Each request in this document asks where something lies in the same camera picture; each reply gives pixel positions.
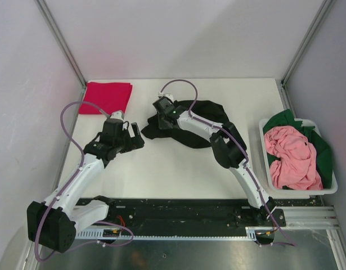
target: gray wall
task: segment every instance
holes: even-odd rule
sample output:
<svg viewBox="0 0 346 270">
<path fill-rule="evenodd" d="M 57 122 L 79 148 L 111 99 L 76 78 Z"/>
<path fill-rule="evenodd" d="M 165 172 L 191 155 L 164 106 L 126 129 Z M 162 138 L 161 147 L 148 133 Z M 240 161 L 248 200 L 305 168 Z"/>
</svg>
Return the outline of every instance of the gray wall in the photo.
<svg viewBox="0 0 346 270">
<path fill-rule="evenodd" d="M 60 111 L 80 90 L 34 1 L 0 1 L 1 269 L 22 253 L 26 208 L 53 188 L 66 143 Z"/>
<path fill-rule="evenodd" d="M 46 2 L 92 80 L 281 78 L 323 1 Z"/>
<path fill-rule="evenodd" d="M 346 0 L 333 6 L 287 85 L 298 117 L 317 123 L 334 149 L 335 206 L 346 239 Z"/>
</svg>

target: black cloth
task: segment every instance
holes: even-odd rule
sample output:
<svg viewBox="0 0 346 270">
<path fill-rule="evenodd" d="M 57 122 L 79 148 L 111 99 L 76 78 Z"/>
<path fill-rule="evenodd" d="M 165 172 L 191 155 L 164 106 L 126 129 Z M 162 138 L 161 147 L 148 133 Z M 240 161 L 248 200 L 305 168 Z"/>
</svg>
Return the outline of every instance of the black cloth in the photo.
<svg viewBox="0 0 346 270">
<path fill-rule="evenodd" d="M 185 108 L 189 108 L 192 102 L 193 100 L 174 101 L 174 105 L 175 107 L 183 106 Z M 225 123 L 229 121 L 223 106 L 209 100 L 196 101 L 192 111 L 193 113 L 196 113 L 210 121 L 218 123 Z M 141 133 L 149 139 L 170 137 L 183 145 L 194 149 L 210 147 L 210 142 L 190 131 L 181 129 L 159 129 L 158 115 L 148 118 L 148 125 L 141 130 Z"/>
</svg>

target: pink cloth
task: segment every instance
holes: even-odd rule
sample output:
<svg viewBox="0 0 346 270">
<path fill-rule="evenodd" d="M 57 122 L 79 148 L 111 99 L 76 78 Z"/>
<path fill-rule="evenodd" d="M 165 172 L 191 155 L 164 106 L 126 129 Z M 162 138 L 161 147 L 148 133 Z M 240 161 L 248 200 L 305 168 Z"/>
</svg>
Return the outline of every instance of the pink cloth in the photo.
<svg viewBox="0 0 346 270">
<path fill-rule="evenodd" d="M 316 171 L 317 151 L 308 138 L 287 125 L 275 127 L 264 135 L 267 152 L 281 160 L 270 166 L 273 185 L 294 190 L 322 190 Z"/>
</svg>

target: white plastic basket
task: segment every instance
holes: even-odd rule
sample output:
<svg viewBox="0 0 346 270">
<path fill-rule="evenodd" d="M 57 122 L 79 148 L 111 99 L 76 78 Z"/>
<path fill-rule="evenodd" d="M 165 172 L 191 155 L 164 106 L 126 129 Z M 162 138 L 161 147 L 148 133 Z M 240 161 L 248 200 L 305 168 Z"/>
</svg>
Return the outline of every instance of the white plastic basket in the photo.
<svg viewBox="0 0 346 270">
<path fill-rule="evenodd" d="M 303 127 L 314 126 L 315 127 L 314 131 L 320 135 L 318 126 L 313 121 L 310 121 L 307 119 L 299 119 L 299 118 L 295 118 L 295 120 L 303 121 L 303 124 L 302 124 Z M 268 185 L 270 186 L 270 188 L 273 189 L 274 191 L 280 193 L 280 194 L 286 194 L 286 195 L 297 195 L 297 194 L 299 194 L 299 195 L 324 195 L 324 194 L 335 193 L 338 189 L 338 184 L 336 182 L 334 172 L 332 173 L 331 188 L 324 188 L 323 190 L 280 190 L 273 185 L 272 177 L 270 175 L 268 155 L 267 155 L 267 149 L 265 147 L 264 133 L 263 133 L 263 127 L 265 126 L 265 124 L 268 121 L 269 121 L 269 119 L 262 119 L 259 122 L 259 131 L 260 131 L 260 140 L 262 142 L 262 147 L 263 147 L 263 156 L 264 156 L 265 169 L 266 169 L 267 178 L 268 178 Z"/>
</svg>

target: red towel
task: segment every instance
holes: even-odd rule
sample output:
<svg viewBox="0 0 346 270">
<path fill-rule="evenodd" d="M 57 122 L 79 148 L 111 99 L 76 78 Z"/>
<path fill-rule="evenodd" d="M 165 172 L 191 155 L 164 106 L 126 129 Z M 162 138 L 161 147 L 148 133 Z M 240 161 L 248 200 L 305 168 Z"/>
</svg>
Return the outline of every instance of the red towel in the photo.
<svg viewBox="0 0 346 270">
<path fill-rule="evenodd" d="M 98 105 L 106 113 L 127 109 L 127 104 L 132 93 L 130 83 L 88 83 L 84 101 Z M 80 114 L 100 114 L 99 110 L 86 104 L 79 109 Z"/>
</svg>

